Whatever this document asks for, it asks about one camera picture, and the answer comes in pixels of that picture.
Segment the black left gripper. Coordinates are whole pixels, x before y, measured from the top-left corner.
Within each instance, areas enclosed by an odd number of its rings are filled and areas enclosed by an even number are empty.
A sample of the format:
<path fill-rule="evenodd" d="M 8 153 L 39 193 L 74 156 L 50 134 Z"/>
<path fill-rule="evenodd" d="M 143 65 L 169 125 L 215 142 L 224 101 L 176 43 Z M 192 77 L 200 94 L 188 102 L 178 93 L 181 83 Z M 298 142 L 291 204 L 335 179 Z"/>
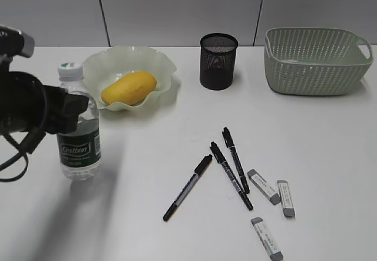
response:
<path fill-rule="evenodd" d="M 43 85 L 25 72 L 1 74 L 1 123 L 7 132 L 26 132 L 39 127 L 44 119 L 44 100 L 48 101 L 48 111 L 42 130 L 56 134 L 77 129 L 79 116 L 87 110 L 89 98 Z"/>

